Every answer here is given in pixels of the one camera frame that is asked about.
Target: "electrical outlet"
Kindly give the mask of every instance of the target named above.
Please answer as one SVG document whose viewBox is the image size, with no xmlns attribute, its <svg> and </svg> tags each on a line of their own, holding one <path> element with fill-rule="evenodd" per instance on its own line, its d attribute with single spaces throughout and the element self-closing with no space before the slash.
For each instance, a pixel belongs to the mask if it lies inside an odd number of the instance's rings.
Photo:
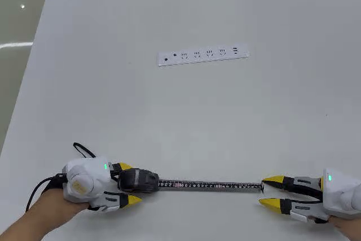
<svg viewBox="0 0 361 241">
<path fill-rule="evenodd" d="M 240 43 L 232 46 L 210 46 L 199 49 L 189 49 L 158 54 L 158 66 L 212 62 L 216 60 L 248 58 L 247 45 Z"/>
</svg>

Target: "gray floor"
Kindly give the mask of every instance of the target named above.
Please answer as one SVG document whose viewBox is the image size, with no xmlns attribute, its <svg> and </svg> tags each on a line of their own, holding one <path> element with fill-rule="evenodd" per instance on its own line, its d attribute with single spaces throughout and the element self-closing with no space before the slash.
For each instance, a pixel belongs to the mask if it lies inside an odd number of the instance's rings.
<svg viewBox="0 0 361 241">
<path fill-rule="evenodd" d="M 44 0 L 0 0 L 0 152 L 43 4 Z"/>
</svg>

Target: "tape measure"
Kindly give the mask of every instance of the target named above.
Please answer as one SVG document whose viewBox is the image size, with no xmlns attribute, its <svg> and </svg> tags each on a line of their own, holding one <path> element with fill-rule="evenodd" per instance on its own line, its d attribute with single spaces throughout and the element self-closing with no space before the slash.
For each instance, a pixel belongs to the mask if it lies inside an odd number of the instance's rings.
<svg viewBox="0 0 361 241">
<path fill-rule="evenodd" d="M 159 190 L 263 192 L 262 183 L 181 181 L 159 179 L 158 174 L 131 168 L 119 172 L 118 188 L 126 192 L 152 193 Z"/>
<path fill-rule="evenodd" d="M 235 183 L 235 182 L 205 182 L 180 181 L 159 179 L 159 190 L 187 190 L 187 191 L 263 191 L 261 183 Z"/>
</svg>

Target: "measuring tape blade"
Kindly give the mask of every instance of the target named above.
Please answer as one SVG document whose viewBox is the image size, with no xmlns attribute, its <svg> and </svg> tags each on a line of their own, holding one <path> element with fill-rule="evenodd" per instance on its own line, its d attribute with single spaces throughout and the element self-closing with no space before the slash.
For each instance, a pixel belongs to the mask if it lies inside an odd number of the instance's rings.
<svg viewBox="0 0 361 241">
<path fill-rule="evenodd" d="M 159 190 L 259 192 L 261 183 L 204 182 L 159 179 Z"/>
</svg>

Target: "person's hand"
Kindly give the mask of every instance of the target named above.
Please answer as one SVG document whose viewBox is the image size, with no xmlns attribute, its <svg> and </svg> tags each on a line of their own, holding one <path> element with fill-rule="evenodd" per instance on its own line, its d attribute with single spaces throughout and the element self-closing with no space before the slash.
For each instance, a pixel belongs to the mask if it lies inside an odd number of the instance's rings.
<svg viewBox="0 0 361 241">
<path fill-rule="evenodd" d="M 88 206 L 88 203 L 71 203 L 65 200 L 62 189 L 50 189 L 40 196 L 25 215 L 40 221 L 44 230 L 50 232 L 67 223 Z"/>
<path fill-rule="evenodd" d="M 338 228 L 351 241 L 361 241 L 361 218 L 344 220 L 339 217 L 330 217 L 328 222 Z"/>
</svg>

